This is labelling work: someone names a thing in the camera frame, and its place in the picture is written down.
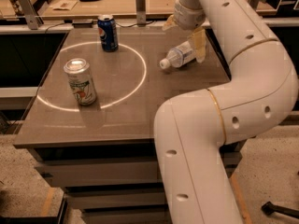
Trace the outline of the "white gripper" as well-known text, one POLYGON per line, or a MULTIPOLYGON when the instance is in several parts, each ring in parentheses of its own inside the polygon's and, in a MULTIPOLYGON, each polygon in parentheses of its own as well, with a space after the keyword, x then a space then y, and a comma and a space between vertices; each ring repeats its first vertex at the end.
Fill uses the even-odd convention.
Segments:
POLYGON ((206 20, 204 10, 199 7, 190 9, 176 0, 174 16, 170 15, 164 23, 164 31, 170 29, 175 23, 183 30, 195 30, 188 36, 188 41, 195 53, 196 61, 202 63, 206 57, 206 30, 200 27, 206 20))

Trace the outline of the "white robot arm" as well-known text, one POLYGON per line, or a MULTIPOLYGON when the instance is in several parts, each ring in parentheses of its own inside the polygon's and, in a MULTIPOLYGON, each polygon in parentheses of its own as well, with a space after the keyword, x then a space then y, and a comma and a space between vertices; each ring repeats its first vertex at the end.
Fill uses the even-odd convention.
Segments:
POLYGON ((231 80, 164 102, 154 141, 173 224, 243 224, 219 149, 280 124, 292 111, 298 78, 276 35, 246 0, 177 0, 175 21, 208 21, 231 80))

